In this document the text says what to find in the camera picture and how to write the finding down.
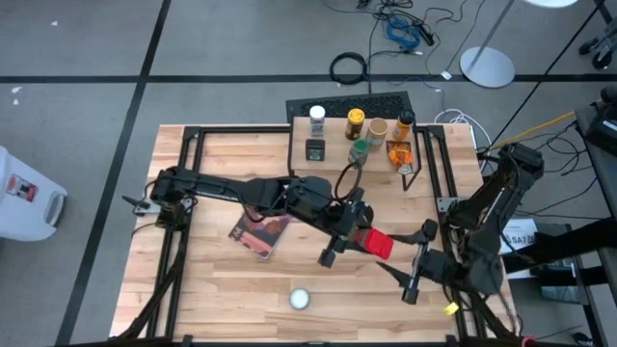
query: wooden table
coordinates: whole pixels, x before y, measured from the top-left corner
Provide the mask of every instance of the wooden table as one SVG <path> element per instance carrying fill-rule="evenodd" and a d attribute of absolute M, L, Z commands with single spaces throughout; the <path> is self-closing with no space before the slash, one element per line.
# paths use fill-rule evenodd
<path fill-rule="evenodd" d="M 160 127 L 148 181 L 160 170 L 176 165 L 183 128 Z M 446 124 L 444 128 L 458 193 L 470 196 L 482 179 L 469 127 Z M 235 179 L 287 175 L 288 142 L 288 134 L 208 134 L 201 172 Z M 440 166 L 438 151 L 436 157 Z M 292 163 L 299 162 L 292 158 Z M 337 170 L 345 165 L 340 164 L 319 170 L 294 169 L 298 175 L 334 180 Z M 353 178 L 352 174 L 346 177 L 341 191 L 351 186 Z M 445 187 L 442 176 L 440 181 Z M 366 172 L 361 186 L 366 191 L 363 199 L 375 210 L 373 225 L 385 233 L 412 233 L 425 219 L 437 216 L 427 169 L 407 192 L 394 171 Z M 175 340 L 192 334 L 196 341 L 444 341 L 446 334 L 456 334 L 454 318 L 443 313 L 448 303 L 440 285 L 422 280 L 417 305 L 409 306 L 401 302 L 402 291 L 394 279 L 375 264 L 375 256 L 347 252 L 337 256 L 332 269 L 323 268 L 316 260 L 329 237 L 300 222 L 292 222 L 270 259 L 261 260 L 228 238 L 242 214 L 239 204 L 199 200 L 191 226 Z M 139 218 L 137 227 L 153 221 L 154 216 Z M 163 234 L 162 229 L 146 227 L 134 236 L 110 335 L 125 330 L 151 295 Z M 432 247 L 441 246 L 438 235 Z M 396 244 L 388 264 L 407 271 L 415 254 L 415 247 Z M 305 310 L 294 310 L 288 303 L 290 291 L 298 287 L 310 293 Z M 502 292 L 514 309 L 507 281 Z M 509 327 L 499 299 L 493 297 L 488 303 Z M 167 302 L 162 304 L 158 334 L 163 332 L 167 306 Z"/>

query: white ball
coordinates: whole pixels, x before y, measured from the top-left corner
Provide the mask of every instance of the white ball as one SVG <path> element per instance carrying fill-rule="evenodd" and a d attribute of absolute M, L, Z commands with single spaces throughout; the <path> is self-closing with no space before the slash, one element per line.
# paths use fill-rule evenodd
<path fill-rule="evenodd" d="M 306 289 L 297 288 L 289 295 L 289 304 L 296 309 L 305 309 L 309 305 L 309 293 Z"/>

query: orange bottle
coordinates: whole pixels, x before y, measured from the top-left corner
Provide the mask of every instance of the orange bottle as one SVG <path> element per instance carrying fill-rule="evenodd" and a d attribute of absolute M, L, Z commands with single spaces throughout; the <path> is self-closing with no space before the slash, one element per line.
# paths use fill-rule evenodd
<path fill-rule="evenodd" d="M 394 132 L 392 133 L 392 138 L 396 141 L 403 141 L 409 134 L 409 131 L 412 128 L 412 124 L 416 119 L 416 114 L 412 110 L 404 110 L 401 112 L 401 115 L 398 116 L 398 120 L 396 121 L 396 126 L 394 126 Z"/>

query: yellow tag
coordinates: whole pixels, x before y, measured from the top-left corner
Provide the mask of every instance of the yellow tag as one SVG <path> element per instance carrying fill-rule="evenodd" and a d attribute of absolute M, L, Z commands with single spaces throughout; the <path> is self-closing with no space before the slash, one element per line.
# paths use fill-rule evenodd
<path fill-rule="evenodd" d="M 450 303 L 450 305 L 446 306 L 443 309 L 443 312 L 445 312 L 445 314 L 447 314 L 447 315 L 452 315 L 452 314 L 456 313 L 457 310 L 459 310 L 459 306 L 456 305 L 456 303 Z"/>

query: spice jar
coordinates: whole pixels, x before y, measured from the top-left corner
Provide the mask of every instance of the spice jar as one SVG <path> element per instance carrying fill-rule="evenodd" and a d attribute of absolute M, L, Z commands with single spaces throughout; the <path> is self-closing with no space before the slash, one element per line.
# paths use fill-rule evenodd
<path fill-rule="evenodd" d="M 350 163 L 356 162 L 363 166 L 366 163 L 366 157 L 368 156 L 368 142 L 363 139 L 354 141 L 354 145 L 349 149 Z"/>
<path fill-rule="evenodd" d="M 345 137 L 348 140 L 356 140 L 360 137 L 362 125 L 364 124 L 364 111 L 361 109 L 351 109 L 347 114 L 347 128 Z"/>
<path fill-rule="evenodd" d="M 366 131 L 366 141 L 370 145 L 371 151 L 379 150 L 384 144 L 384 138 L 388 133 L 388 123 L 382 119 L 374 119 L 368 124 Z"/>
<path fill-rule="evenodd" d="M 310 136 L 323 136 L 326 109 L 319 105 L 315 105 L 310 108 L 308 115 L 310 116 Z"/>
<path fill-rule="evenodd" d="M 404 110 L 401 112 L 400 116 L 398 116 L 398 121 L 396 122 L 396 126 L 394 127 L 394 132 L 392 133 L 392 138 L 396 141 L 403 141 L 409 134 L 409 131 L 416 119 L 416 114 L 412 110 Z"/>

